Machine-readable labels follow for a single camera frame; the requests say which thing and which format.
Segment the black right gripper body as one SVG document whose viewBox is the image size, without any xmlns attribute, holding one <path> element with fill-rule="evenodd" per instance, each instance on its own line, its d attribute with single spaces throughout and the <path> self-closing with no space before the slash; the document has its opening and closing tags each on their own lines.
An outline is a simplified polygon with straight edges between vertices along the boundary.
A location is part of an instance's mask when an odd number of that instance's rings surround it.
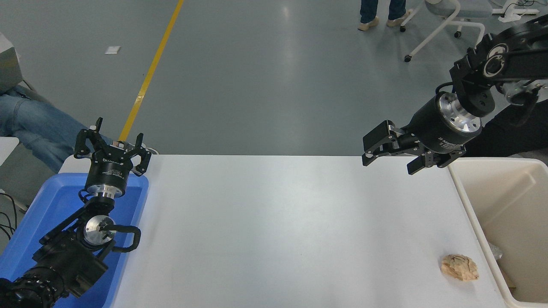
<svg viewBox="0 0 548 308">
<path fill-rule="evenodd" d="M 441 107 L 450 105 L 455 95 L 436 95 L 421 107 L 406 125 L 429 150 L 448 154 L 467 143 L 467 133 L 458 130 Z"/>
</svg>

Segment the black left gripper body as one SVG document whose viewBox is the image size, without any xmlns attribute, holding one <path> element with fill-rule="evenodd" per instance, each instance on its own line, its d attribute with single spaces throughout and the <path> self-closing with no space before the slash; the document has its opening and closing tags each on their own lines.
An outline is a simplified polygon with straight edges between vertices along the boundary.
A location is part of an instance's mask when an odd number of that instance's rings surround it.
<svg viewBox="0 0 548 308">
<path fill-rule="evenodd" d="M 110 145 L 95 146 L 85 189 L 95 190 L 97 187 L 108 186 L 125 190 L 132 168 L 128 152 Z"/>
</svg>

